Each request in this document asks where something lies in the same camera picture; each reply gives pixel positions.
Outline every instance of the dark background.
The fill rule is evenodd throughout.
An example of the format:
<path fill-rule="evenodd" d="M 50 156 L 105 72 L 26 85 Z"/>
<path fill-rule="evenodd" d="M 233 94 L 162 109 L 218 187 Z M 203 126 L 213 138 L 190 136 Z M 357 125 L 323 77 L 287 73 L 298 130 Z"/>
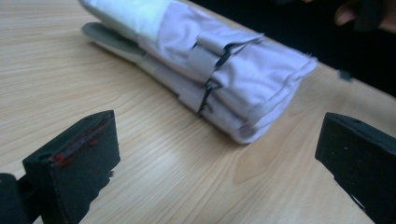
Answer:
<path fill-rule="evenodd" d="M 336 26 L 333 16 L 342 1 L 284 6 L 274 0 L 191 1 L 396 96 L 396 35 L 381 30 L 358 33 L 352 23 Z"/>

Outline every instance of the wood grain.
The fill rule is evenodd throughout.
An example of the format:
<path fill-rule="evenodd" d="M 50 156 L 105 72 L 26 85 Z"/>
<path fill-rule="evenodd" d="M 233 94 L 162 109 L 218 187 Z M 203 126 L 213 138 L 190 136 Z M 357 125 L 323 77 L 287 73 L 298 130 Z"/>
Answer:
<path fill-rule="evenodd" d="M 81 223 L 372 223 L 314 158 L 328 111 L 396 136 L 394 98 L 320 64 L 256 143 L 237 145 L 92 44 L 77 1 L 0 2 L 0 172 L 114 109 L 121 162 Z"/>

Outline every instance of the light wood surface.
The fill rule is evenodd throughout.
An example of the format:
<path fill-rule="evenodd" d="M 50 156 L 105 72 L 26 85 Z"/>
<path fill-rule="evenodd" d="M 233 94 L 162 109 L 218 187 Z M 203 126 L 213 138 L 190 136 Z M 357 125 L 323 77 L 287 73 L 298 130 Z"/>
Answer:
<path fill-rule="evenodd" d="M 21 177 L 23 158 L 114 109 L 121 162 L 81 223 L 372 223 L 314 154 L 328 111 L 396 136 L 394 98 L 320 64 L 264 137 L 237 145 L 92 44 L 89 21 L 77 1 L 0 1 L 1 173 Z"/>

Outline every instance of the wooden table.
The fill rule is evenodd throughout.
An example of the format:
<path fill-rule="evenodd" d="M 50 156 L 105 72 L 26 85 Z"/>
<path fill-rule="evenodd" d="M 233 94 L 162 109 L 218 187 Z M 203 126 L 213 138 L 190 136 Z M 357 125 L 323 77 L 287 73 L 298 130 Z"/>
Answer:
<path fill-rule="evenodd" d="M 77 1 L 0 2 L 0 172 L 90 114 L 114 109 L 121 162 L 81 223 L 371 223 L 314 158 L 328 111 L 396 136 L 396 101 L 320 64 L 251 145 L 198 118 L 80 27 Z"/>

